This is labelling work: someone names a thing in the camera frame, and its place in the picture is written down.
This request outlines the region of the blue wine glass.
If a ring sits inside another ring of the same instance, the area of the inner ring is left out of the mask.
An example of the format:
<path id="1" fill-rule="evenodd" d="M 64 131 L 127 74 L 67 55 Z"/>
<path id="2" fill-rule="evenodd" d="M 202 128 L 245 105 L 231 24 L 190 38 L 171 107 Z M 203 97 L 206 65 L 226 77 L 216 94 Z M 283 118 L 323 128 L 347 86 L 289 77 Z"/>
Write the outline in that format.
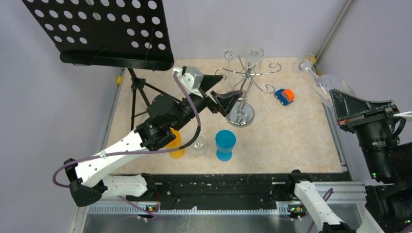
<path id="1" fill-rule="evenodd" d="M 229 130 L 221 130 L 217 132 L 215 136 L 217 147 L 216 157 L 222 162 L 229 161 L 233 156 L 232 150 L 235 147 L 236 141 L 235 134 Z"/>

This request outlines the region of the clear wine glass front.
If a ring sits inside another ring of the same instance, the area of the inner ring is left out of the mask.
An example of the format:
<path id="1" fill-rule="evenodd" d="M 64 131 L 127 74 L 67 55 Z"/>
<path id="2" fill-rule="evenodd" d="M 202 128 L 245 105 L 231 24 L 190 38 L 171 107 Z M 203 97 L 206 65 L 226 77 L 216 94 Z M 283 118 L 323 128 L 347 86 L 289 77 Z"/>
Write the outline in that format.
<path id="1" fill-rule="evenodd" d="M 202 136 L 198 136 L 189 148 L 195 157 L 202 157 L 207 152 L 207 141 Z"/>

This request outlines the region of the orange wine glass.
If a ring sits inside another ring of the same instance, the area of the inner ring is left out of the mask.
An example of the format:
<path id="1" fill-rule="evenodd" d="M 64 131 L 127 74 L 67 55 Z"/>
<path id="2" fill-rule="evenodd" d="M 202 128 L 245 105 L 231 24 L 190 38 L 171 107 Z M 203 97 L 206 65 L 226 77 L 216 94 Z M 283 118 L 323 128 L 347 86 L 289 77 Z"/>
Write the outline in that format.
<path id="1" fill-rule="evenodd" d="M 180 146 L 182 146 L 180 132 L 175 129 L 171 129 L 171 131 L 173 135 L 175 136 L 175 139 L 166 145 L 166 149 L 179 148 Z M 184 156 L 184 153 L 185 153 L 184 149 L 175 150 L 175 151 L 169 152 L 169 156 L 173 159 L 181 159 Z"/>

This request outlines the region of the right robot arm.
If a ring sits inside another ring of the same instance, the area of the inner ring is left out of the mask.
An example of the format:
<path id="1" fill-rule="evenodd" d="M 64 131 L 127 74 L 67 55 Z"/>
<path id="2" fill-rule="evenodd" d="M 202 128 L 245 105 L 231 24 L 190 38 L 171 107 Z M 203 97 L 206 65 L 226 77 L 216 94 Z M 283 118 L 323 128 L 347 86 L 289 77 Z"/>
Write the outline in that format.
<path id="1" fill-rule="evenodd" d="M 392 100 L 368 101 L 338 89 L 330 96 L 337 124 L 354 133 L 370 177 L 359 233 L 409 233 L 412 230 L 412 145 L 399 135 L 411 114 Z"/>

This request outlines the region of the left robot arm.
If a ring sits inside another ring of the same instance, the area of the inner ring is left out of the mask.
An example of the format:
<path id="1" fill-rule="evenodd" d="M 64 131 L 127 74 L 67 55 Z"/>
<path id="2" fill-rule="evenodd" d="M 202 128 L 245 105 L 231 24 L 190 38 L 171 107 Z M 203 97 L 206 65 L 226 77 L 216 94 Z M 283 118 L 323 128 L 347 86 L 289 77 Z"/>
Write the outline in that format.
<path id="1" fill-rule="evenodd" d="M 172 75 L 184 94 L 180 102 L 168 94 L 160 94 L 147 109 L 149 117 L 120 141 L 90 157 L 64 162 L 62 169 L 77 206 L 89 206 L 103 198 L 117 196 L 153 199 L 156 185 L 150 175 L 122 176 L 112 175 L 112 172 L 144 155 L 183 150 L 186 145 L 167 148 L 176 139 L 175 131 L 195 119 L 196 131 L 188 142 L 188 145 L 193 144 L 201 131 L 199 114 L 204 109 L 227 116 L 243 95 L 241 90 L 224 94 L 211 91 L 221 80 L 220 75 L 195 75 L 180 68 Z"/>

